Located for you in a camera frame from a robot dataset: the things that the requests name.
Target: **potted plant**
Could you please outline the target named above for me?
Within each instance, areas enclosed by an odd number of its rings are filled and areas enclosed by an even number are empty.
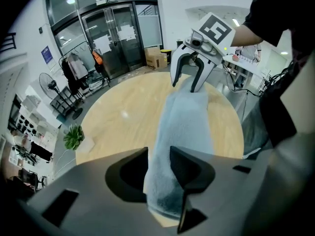
[[[63,140],[65,141],[66,149],[72,149],[76,152],[87,153],[94,146],[93,140],[85,137],[82,126],[80,125],[71,126],[69,132],[65,135]]]

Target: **black t-shirt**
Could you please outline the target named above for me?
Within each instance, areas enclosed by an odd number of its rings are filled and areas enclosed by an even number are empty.
[[[287,73],[269,87],[260,99],[260,111],[270,140],[276,146],[296,133],[280,96],[305,65],[315,46],[314,0],[253,0],[244,25],[257,36],[277,46],[282,32],[289,29],[293,64]]]

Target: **fan base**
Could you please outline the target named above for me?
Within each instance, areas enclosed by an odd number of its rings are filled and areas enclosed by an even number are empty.
[[[73,113],[73,116],[72,116],[72,119],[77,119],[79,116],[80,116],[80,114],[82,113],[82,111],[83,111],[83,108],[78,108],[74,113]]]

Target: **folded cloth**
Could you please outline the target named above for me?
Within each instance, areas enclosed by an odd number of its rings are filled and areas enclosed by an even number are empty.
[[[180,218],[184,191],[171,170],[170,147],[213,154],[208,93],[204,86],[191,93],[193,80],[194,77],[184,80],[181,88],[166,99],[145,179],[149,209],[173,219]]]

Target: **light fixture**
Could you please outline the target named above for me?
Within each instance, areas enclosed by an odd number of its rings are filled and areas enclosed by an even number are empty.
[[[68,4],[73,4],[73,3],[75,3],[75,0],[67,0],[67,3]]]
[[[90,28],[88,28],[88,29],[90,30],[90,29],[94,29],[94,28],[96,28],[96,27],[97,27],[97,26],[92,26],[92,27],[90,27]]]
[[[238,23],[238,21],[237,21],[235,18],[232,18],[232,20],[233,20],[233,22],[234,22],[234,24],[235,24],[236,26],[240,26],[240,24]]]

